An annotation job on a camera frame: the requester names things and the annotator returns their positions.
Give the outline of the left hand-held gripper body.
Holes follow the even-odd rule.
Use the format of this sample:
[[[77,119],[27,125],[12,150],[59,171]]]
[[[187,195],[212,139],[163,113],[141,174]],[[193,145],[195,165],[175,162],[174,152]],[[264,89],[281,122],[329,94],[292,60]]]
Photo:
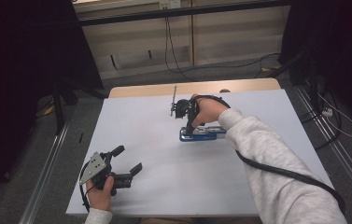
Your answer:
[[[81,170],[79,185],[82,186],[88,180],[91,180],[97,189],[103,189],[106,179],[109,176],[113,176],[114,185],[111,190],[112,196],[117,194],[117,189],[129,188],[132,185],[132,174],[116,175],[112,172],[111,160],[119,154],[119,152],[114,151],[107,153],[94,152],[90,160],[85,163]]]

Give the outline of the person's right hand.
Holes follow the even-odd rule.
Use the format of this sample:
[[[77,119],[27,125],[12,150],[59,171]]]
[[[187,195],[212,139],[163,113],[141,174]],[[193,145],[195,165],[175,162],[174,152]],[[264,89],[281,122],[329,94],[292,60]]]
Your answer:
[[[200,126],[202,123],[211,123],[217,121],[220,114],[228,109],[228,107],[214,99],[199,98],[197,94],[193,94],[192,98],[196,100],[200,108],[194,121],[191,123],[193,128]]]

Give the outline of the aluminium floor rail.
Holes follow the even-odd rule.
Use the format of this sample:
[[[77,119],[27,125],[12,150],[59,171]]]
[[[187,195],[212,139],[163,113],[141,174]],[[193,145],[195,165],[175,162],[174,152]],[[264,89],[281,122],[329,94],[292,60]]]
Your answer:
[[[302,115],[302,124],[315,125],[323,138],[314,144],[316,153],[330,151],[352,183],[352,119],[338,108],[331,94],[328,98],[319,93],[310,96],[305,87],[293,89],[306,110],[306,114]],[[324,107],[332,109],[330,118],[322,115]]]
[[[57,132],[54,142],[49,151],[49,155],[44,163],[44,167],[38,177],[34,190],[24,208],[19,224],[34,224],[35,217],[39,210],[42,199],[45,195],[49,184],[49,179],[52,175],[55,162],[58,159],[58,154],[62,149],[63,141],[67,135],[69,124],[65,125]]]

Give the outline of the blue stapler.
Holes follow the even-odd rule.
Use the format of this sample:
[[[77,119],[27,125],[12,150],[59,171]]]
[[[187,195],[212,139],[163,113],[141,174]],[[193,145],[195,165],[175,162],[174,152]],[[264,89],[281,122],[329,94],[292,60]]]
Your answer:
[[[224,138],[226,134],[220,126],[197,127],[192,133],[187,133],[187,128],[182,127],[179,132],[181,142],[211,141]]]

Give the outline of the black metal stand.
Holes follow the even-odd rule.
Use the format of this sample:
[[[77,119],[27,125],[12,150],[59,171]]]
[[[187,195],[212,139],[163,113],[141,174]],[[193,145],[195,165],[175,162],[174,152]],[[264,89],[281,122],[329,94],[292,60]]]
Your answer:
[[[78,83],[71,78],[57,78],[52,85],[52,97],[57,124],[57,135],[61,133],[65,126],[62,102],[65,102],[67,105],[76,105],[78,98],[75,94],[75,90],[83,91],[88,93],[90,96],[100,100],[104,100],[108,97],[108,95],[104,94],[102,91],[89,88],[86,85],[82,85],[81,83]]]

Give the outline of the black curtain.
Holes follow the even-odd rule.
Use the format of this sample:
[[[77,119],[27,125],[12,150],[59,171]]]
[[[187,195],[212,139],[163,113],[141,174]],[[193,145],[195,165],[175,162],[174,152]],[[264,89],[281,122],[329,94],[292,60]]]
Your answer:
[[[102,80],[72,0],[0,0],[0,182],[20,156],[38,100]]]
[[[290,0],[278,61],[287,63],[297,54],[291,80],[300,83],[311,61],[352,109],[352,0]]]

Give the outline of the black horizontal bar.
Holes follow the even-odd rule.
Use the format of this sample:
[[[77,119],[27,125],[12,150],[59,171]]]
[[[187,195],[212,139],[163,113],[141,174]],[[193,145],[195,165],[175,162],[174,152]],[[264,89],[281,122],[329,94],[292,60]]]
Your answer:
[[[236,11],[236,10],[260,9],[260,8],[267,8],[267,7],[282,7],[282,6],[290,6],[291,2],[292,0],[253,0],[253,1],[243,2],[243,3],[165,9],[165,10],[138,12],[138,13],[132,13],[132,14],[117,15],[117,16],[103,16],[103,17],[93,17],[88,19],[80,19],[77,22],[77,25],[93,26],[93,25],[120,23],[120,22],[127,22],[127,21],[164,19],[164,18],[201,15],[201,14],[228,12],[228,11]]]

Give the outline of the person's left hand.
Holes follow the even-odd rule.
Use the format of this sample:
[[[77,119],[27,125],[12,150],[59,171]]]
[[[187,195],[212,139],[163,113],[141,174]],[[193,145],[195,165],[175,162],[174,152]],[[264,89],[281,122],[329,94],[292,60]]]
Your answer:
[[[91,208],[111,211],[111,190],[114,185],[114,178],[109,176],[106,179],[105,185],[102,189],[98,189],[94,186],[91,180],[86,182],[86,188],[88,189],[88,200]]]

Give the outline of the white wall outlet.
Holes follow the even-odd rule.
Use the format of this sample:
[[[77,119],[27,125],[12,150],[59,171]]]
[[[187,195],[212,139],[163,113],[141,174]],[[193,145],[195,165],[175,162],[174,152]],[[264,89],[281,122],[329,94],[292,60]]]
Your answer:
[[[181,1],[180,0],[161,0],[159,2],[160,9],[175,9],[181,8]]]

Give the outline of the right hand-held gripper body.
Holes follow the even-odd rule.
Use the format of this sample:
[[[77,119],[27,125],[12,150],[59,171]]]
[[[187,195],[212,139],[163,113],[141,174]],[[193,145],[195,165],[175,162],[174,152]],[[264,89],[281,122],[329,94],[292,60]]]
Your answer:
[[[199,113],[198,104],[195,98],[180,99],[176,101],[177,85],[174,86],[174,93],[170,108],[170,116],[176,119],[183,119],[187,116],[189,119],[195,119]]]

